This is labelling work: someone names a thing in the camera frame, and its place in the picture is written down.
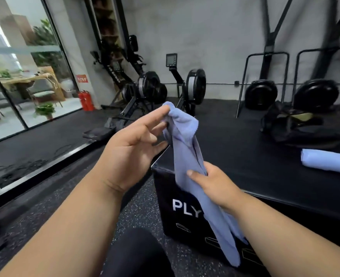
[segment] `person's leg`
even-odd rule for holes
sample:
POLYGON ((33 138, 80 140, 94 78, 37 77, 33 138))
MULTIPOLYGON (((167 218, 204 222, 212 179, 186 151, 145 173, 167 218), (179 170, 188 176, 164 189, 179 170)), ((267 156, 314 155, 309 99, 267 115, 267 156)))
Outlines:
POLYGON ((108 251, 103 277, 174 277, 165 251, 143 228, 127 230, 108 251))

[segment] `rolled towel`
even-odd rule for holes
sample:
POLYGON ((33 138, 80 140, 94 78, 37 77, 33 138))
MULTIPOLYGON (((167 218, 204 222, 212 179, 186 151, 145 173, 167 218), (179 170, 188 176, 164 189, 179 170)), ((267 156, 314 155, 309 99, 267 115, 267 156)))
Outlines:
POLYGON ((319 149, 302 149, 301 161, 304 166, 340 172, 340 154, 319 149))

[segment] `fire extinguisher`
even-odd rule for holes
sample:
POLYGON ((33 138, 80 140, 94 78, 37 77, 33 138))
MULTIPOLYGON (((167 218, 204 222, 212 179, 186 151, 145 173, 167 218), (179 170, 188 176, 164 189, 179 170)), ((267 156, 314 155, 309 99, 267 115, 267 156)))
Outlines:
POLYGON ((86 101, 85 101, 84 90, 79 92, 78 97, 80 99, 80 103, 81 103, 81 106, 83 107, 83 110, 89 111, 88 105, 86 104, 86 101))
POLYGON ((94 111, 94 105, 93 105, 93 102, 92 102, 92 97, 90 96, 90 93, 87 92, 87 91, 84 91, 83 93, 83 96, 85 98, 85 103, 86 103, 86 106, 88 108, 88 111, 94 111))

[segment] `fire extinguisher sign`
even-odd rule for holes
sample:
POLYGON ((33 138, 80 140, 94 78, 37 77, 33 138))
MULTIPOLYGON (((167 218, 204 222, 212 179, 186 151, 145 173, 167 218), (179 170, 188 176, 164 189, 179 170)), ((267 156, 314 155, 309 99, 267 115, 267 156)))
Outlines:
POLYGON ((88 78, 86 77, 86 75, 76 75, 76 78, 78 79, 79 83, 87 83, 88 82, 88 78))

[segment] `blue towel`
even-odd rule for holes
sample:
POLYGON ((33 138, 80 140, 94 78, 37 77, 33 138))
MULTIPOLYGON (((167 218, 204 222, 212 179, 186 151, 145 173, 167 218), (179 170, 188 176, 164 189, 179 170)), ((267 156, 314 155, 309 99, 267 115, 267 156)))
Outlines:
POLYGON ((164 130, 164 135, 174 148, 175 181, 182 190, 191 193, 198 199, 204 212, 204 218, 210 224, 225 257, 231 265, 239 266, 241 259, 232 233, 244 243, 247 244, 247 241, 237 220, 214 204, 201 186, 186 175, 186 171, 189 169, 207 175, 200 146, 195 137, 198 120, 175 108, 171 102, 165 102, 164 105, 170 106, 170 112, 165 118, 168 127, 164 130))
POLYGON ((302 149, 301 161, 304 166, 340 172, 340 154, 319 149, 302 149))

